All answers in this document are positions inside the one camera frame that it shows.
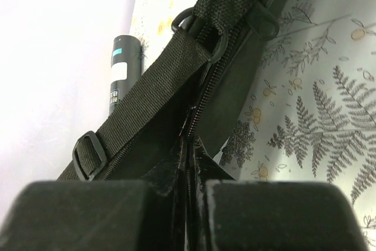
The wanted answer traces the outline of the black Crossway racket cover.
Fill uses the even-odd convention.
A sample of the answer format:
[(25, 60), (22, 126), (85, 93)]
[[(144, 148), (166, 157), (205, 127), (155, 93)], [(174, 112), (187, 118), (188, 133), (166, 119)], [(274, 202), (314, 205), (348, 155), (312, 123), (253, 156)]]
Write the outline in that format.
[(76, 142), (60, 180), (166, 179), (184, 172), (191, 137), (212, 92), (246, 38), (278, 26), (268, 6), (285, 0), (197, 0), (103, 125)]

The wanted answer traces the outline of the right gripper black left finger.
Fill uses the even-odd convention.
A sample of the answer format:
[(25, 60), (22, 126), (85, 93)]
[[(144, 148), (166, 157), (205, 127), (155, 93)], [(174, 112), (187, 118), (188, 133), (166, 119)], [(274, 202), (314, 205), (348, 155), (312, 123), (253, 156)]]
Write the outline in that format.
[(2, 250), (184, 250), (185, 142), (138, 180), (34, 182), (1, 226)]

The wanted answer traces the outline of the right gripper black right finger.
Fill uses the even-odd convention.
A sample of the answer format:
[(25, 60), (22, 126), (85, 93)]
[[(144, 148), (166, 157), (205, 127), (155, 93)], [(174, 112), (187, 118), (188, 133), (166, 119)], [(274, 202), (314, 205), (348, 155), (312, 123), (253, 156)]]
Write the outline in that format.
[(191, 250), (366, 250), (342, 191), (320, 182), (236, 181), (190, 148)]

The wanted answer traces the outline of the floral patterned table mat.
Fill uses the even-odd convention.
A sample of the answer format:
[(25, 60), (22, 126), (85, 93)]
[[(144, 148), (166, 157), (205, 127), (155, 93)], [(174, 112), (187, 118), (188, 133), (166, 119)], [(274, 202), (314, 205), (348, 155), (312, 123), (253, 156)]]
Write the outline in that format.
[(236, 181), (320, 182), (375, 249), (375, 0), (285, 0), (280, 30), (223, 69), (196, 126)]

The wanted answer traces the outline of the black Boka shuttlecock tube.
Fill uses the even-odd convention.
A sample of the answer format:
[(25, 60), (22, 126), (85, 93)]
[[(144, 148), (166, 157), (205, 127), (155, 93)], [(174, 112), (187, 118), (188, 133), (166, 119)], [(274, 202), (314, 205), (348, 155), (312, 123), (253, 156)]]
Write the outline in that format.
[(109, 114), (127, 95), (142, 74), (142, 47), (131, 35), (119, 35), (113, 41), (111, 58)]

